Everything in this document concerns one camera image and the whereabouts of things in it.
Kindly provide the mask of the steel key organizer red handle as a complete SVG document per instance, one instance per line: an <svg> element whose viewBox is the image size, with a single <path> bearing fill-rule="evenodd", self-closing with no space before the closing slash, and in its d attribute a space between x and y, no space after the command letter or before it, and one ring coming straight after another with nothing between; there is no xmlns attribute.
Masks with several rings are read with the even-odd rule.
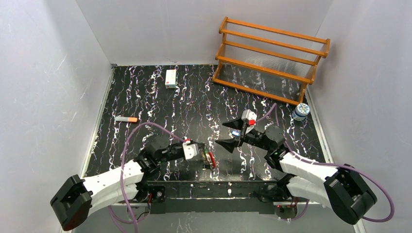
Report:
<svg viewBox="0 0 412 233"><path fill-rule="evenodd" d="M216 167L216 161L212 152L205 144L199 144L199 152L203 160L203 169L214 170Z"/></svg>

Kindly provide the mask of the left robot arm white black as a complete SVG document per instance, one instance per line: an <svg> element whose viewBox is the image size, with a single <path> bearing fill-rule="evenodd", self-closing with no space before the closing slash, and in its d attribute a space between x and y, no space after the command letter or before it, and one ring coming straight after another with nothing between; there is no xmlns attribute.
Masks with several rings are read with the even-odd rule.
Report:
<svg viewBox="0 0 412 233"><path fill-rule="evenodd" d="M64 231L80 226L92 213L112 204L133 199L149 202L156 192L149 189L147 179L163 162L197 156L199 147L192 140L171 143L158 136L123 166L105 173L80 178L69 177L50 201Z"/></svg>

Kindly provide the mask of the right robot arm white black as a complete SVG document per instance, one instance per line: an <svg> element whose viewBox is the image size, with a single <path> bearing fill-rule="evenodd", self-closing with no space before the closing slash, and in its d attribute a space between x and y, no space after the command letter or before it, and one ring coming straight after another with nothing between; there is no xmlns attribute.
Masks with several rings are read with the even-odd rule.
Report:
<svg viewBox="0 0 412 233"><path fill-rule="evenodd" d="M373 205L377 197L352 167L341 168L318 165L293 153L286 147L283 131L278 126L269 126L259 132L241 118L226 121L224 126L239 130L231 139L218 139L216 143L233 152L244 143L266 151L267 164L285 176L273 187L259 193L261 197L304 198L320 203L334 211L344 222L355 225Z"/></svg>

